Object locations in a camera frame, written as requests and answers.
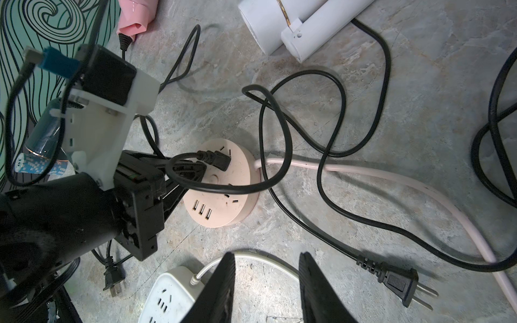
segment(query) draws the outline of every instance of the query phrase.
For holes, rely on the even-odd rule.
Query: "round power strip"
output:
[[[225,172],[212,165],[206,165],[202,182],[237,186],[256,184],[260,181],[260,173],[253,166],[253,155],[244,147],[226,139],[212,139],[201,145],[198,150],[218,150],[232,158]],[[227,195],[188,190],[183,196],[183,202],[194,221],[209,228],[217,228],[237,223],[247,217],[258,197],[258,193]]]

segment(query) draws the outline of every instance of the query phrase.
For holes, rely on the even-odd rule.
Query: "white hair dryer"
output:
[[[282,43],[300,63],[373,0],[243,0],[239,11],[266,55]]]

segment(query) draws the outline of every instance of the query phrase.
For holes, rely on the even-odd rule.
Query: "gray tile floor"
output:
[[[168,86],[152,116],[168,156],[191,151],[200,143],[224,137],[258,156],[257,103],[240,89],[257,83],[272,88],[308,67],[334,70],[347,92],[345,124],[335,149],[358,143],[372,122],[384,73],[381,48],[352,25],[299,64],[282,47],[262,54],[243,23],[237,0],[161,0],[149,31],[128,52],[132,64],[163,80],[195,24],[202,34],[191,75]],[[393,171],[428,183],[449,196],[480,228],[499,257],[515,248],[517,211],[491,195],[475,177],[469,150],[486,122],[495,77],[517,46],[517,4],[511,0],[376,0],[359,19],[379,31],[391,46],[392,76],[385,111],[371,142],[342,163]],[[109,48],[118,52],[112,37]],[[501,108],[517,99],[512,71]],[[286,85],[279,102],[317,139],[325,143],[337,120],[337,89],[317,76]],[[271,112],[266,113],[266,151],[283,152],[283,137]],[[501,123],[508,152],[517,165],[517,116]],[[294,154],[317,160],[319,154],[293,133]],[[126,147],[150,151],[134,123]],[[503,189],[502,172],[485,138],[481,161]],[[360,322],[515,322],[491,274],[449,265],[406,238],[349,221],[321,200],[316,173],[291,169],[277,187],[283,201],[336,239],[378,260],[390,260],[420,272],[438,290],[428,299],[434,311],[399,300],[373,277],[334,249],[304,232],[285,216],[268,193],[261,193],[252,213],[231,227],[207,229],[189,218],[180,204],[159,236],[159,250],[146,261],[124,264],[123,292],[103,292],[103,267],[92,255],[82,257],[68,290],[84,322],[135,322],[147,293],[164,271],[185,265],[197,271],[225,251],[259,249],[289,264],[309,251],[343,304]],[[406,187],[366,176],[325,174],[329,196],[343,208],[411,230],[461,259],[480,255],[459,223],[430,198]],[[117,256],[127,252],[117,246]],[[515,268],[508,270],[513,282]],[[237,261],[235,322],[299,322],[299,288],[289,278],[259,263]]]

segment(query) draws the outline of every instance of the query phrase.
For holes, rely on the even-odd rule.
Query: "white power strip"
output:
[[[195,286],[190,285],[193,275],[188,268],[179,266],[158,276],[138,322],[181,322],[205,287],[201,282]]]

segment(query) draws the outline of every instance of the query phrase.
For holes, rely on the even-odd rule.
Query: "two-prong plug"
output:
[[[230,156],[227,156],[220,151],[213,152],[210,150],[200,150],[197,154],[199,155],[197,159],[207,163],[208,165],[213,165],[223,172],[226,172],[230,162],[232,161]]]
[[[111,297],[115,297],[121,292],[120,282],[126,278],[122,269],[113,263],[113,257],[106,259],[106,271],[104,272],[105,287],[102,290],[110,290]]]
[[[411,301],[414,300],[427,309],[433,310],[432,306],[415,296],[415,291],[418,289],[435,297],[438,297],[438,293],[418,282],[418,272],[415,269],[405,270],[386,263],[378,264],[363,256],[357,258],[356,264],[377,276],[377,281],[384,283],[390,291],[395,293],[402,300],[402,304],[405,307],[409,307]]]

